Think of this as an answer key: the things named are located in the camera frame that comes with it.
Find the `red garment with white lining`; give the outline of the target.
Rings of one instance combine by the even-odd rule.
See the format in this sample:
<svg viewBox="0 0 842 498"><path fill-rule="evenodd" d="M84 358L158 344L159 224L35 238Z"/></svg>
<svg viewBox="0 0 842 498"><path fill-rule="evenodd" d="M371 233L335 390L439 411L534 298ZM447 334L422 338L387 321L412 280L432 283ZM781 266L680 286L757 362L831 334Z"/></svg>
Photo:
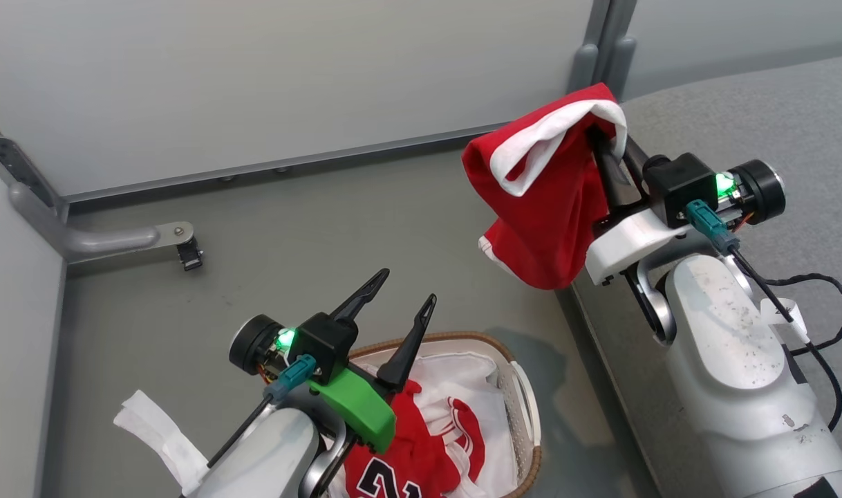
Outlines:
<svg viewBox="0 0 842 498"><path fill-rule="evenodd" d="M478 248L528 286L569 286L584 267L595 221L607 215L604 187L586 133L622 154L624 111L597 83L544 105L469 142L462 164L496 220Z"/></svg>

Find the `white basket with brown rim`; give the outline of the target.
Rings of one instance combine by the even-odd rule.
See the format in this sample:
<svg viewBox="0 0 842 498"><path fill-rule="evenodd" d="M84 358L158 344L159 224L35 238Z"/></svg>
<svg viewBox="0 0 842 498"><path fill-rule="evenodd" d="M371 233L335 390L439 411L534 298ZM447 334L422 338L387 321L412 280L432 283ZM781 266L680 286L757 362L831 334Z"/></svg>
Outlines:
<svg viewBox="0 0 842 498"><path fill-rule="evenodd" d="M512 430L512 442L518 464L518 488L504 498L521 498L534 484L541 464L540 416L528 377L503 344L481 332L434 334L425 338L417 359L448 353L477 353L491 358L496 363L497 372L493 384L504 396L507 422ZM342 475L343 467L333 479ZM324 498L330 498L329 487L330 484Z"/></svg>

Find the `grey partition corner post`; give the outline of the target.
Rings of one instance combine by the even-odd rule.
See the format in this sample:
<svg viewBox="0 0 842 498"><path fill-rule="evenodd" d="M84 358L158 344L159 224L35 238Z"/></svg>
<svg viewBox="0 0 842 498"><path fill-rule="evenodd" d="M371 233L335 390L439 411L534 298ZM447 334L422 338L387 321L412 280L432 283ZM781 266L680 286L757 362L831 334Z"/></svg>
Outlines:
<svg viewBox="0 0 842 498"><path fill-rule="evenodd" d="M33 227L66 226L68 204L63 201L35 162L0 130L0 168L9 188L10 204Z"/></svg>

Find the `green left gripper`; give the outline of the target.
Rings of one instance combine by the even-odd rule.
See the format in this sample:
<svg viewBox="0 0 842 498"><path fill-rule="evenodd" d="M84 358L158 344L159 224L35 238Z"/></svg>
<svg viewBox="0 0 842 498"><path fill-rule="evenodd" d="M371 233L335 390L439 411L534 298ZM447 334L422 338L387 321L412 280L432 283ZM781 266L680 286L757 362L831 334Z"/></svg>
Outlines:
<svg viewBox="0 0 842 498"><path fill-rule="evenodd" d="M354 322L360 311L374 300L389 275L389 268L381 268L333 310L330 318ZM391 400L403 390L411 375L436 304L437 296L432 293L419 308L411 330L395 353L380 365L375 374L362 371L348 359L345 370L328 385L321 385L312 377L292 390L278 405L262 400L250 421L254 421L266 407L280 407L289 398L295 397L301 387L307 387L311 394L321 396L323 403L335 411L335 415L357 435L361 444L372 451L385 452L395 438L396 416ZM295 334L297 328L286 328L267 315L254 316L232 338L230 362L251 376L263 376L268 385L292 363L288 356Z"/></svg>

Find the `white basket liner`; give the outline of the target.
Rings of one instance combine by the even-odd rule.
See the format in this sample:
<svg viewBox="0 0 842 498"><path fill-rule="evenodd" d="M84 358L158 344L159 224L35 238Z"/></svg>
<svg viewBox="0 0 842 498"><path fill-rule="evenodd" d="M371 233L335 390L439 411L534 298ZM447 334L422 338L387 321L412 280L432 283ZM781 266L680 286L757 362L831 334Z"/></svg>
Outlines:
<svg viewBox="0 0 842 498"><path fill-rule="evenodd" d="M496 363L481 354L434 354L434 356L425 356L415 361L409 380L417 382L421 387L439 388L446 382L454 382L469 389L500 391L493 384L496 372ZM342 475L330 483L330 498L349 498L345 490L345 476L345 470L343 470Z"/></svg>

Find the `red jersey with black number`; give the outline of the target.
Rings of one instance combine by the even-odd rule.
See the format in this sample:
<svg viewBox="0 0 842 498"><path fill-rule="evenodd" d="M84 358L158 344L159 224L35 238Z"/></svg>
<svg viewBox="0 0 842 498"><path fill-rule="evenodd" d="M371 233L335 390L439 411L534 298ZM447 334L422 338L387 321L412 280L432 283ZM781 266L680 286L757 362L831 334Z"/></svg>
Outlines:
<svg viewBox="0 0 842 498"><path fill-rule="evenodd" d="M432 435L414 396L421 385L409 380L391 400L395 438L384 453L356 445L346 457L349 498L445 498L461 483L456 464L440 436Z"/></svg>

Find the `grey partition support foot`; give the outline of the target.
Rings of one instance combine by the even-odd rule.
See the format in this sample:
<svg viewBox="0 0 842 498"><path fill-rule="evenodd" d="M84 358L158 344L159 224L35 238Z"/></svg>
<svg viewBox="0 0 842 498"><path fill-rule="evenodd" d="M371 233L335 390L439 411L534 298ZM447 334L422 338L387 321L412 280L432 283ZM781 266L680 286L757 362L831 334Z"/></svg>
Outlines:
<svg viewBox="0 0 842 498"><path fill-rule="evenodd" d="M196 238L187 221L115 231L85 231L67 226L23 183L9 187L10 204L39 236L70 264L187 245Z"/></svg>

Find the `grey partition bottom rail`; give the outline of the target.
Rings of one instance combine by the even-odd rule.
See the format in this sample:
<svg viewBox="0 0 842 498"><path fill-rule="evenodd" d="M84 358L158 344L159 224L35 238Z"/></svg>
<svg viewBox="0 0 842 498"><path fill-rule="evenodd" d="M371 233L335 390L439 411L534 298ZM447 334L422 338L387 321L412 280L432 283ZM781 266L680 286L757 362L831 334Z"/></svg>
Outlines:
<svg viewBox="0 0 842 498"><path fill-rule="evenodd" d="M285 160L272 160L240 167L222 168L209 172L184 174L184 176L175 176L150 182L127 184L121 187L69 194L62 196L62 199L67 203L80 203L86 201L96 201L96 199L113 198L114 196L137 194L139 192L150 192L150 190L175 188L185 184L197 184L209 181L214 182L219 177L229 176L229 174L238 174L238 176L241 176L241 174L270 172L272 168L276 167L311 167L320 166L326 163L342 163L352 160L377 160L377 158L423 154L426 151L445 150L457 144L465 144L472 138L477 138L478 136L484 135L484 133L494 131L503 125L503 122L499 122L479 127L468 127L468 129L460 129L456 131L432 133L431 135L419 136L419 138L407 138L383 142L382 144L357 146L345 150L326 152L325 154L311 154L294 158L285 158Z"/></svg>

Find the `black caster wheel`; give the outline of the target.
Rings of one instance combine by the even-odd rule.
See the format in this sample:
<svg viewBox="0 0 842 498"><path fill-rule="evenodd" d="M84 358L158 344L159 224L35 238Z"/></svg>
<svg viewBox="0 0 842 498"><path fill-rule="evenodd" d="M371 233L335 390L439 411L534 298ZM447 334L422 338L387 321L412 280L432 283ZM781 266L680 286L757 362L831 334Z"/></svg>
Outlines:
<svg viewBox="0 0 842 498"><path fill-rule="evenodd" d="M191 271L203 267L203 250L198 246L196 237L176 246L178 258L184 271Z"/></svg>

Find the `white paper tag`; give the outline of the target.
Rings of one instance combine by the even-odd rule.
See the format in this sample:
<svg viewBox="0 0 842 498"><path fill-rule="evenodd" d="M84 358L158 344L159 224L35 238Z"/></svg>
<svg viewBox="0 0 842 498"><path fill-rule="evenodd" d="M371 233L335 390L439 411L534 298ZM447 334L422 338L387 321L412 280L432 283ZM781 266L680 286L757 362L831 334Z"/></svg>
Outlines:
<svg viewBox="0 0 842 498"><path fill-rule="evenodd" d="M184 498L196 492L209 472L208 460L158 404L137 390L122 403L114 425L128 431L158 454Z"/></svg>

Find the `white garment with red stripes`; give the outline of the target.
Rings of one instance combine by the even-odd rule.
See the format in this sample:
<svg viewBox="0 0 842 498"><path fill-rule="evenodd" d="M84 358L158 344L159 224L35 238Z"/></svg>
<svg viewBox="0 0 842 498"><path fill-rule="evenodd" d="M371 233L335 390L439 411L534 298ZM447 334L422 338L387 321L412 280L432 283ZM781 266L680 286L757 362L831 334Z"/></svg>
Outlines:
<svg viewBox="0 0 842 498"><path fill-rule="evenodd" d="M439 437L447 467L457 472L437 498L504 498L518 488L518 464L504 396L454 382L414 393L425 425Z"/></svg>

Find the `grey fabric sofa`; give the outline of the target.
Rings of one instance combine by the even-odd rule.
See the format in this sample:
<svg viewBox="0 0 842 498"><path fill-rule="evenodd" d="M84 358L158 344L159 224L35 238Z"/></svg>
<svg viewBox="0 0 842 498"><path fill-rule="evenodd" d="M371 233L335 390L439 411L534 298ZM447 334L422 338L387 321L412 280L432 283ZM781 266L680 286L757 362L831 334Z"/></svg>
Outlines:
<svg viewBox="0 0 842 498"><path fill-rule="evenodd" d="M741 230L769 279L820 273L842 283L842 57L690 83L624 104L649 154L692 152L725 169L758 158L785 182L784 214ZM662 498L722 498L654 340L623 278L573 284L588 330ZM823 356L842 387L842 340ZM842 448L842 417L835 429Z"/></svg>

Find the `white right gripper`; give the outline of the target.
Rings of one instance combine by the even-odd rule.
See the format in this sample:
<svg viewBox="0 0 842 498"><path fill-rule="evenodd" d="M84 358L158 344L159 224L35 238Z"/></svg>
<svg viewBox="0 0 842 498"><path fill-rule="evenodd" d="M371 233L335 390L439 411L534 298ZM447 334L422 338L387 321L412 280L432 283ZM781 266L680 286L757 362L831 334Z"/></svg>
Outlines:
<svg viewBox="0 0 842 498"><path fill-rule="evenodd" d="M612 154L610 139L603 131L589 132L589 145L610 215L629 205L629 180L620 161ZM637 190L646 190L643 167L649 157L633 138L626 138L622 160ZM714 176L717 195L715 216L728 231L742 225L756 225L783 214L787 207L785 184L779 174L761 160L751 160ZM644 262L657 268L691 251L693 243L712 251L708 237L684 218L684 210L666 199L649 196L623 212L617 221L592 243L586 253L586 274L594 284L605 284L618 273Z"/></svg>

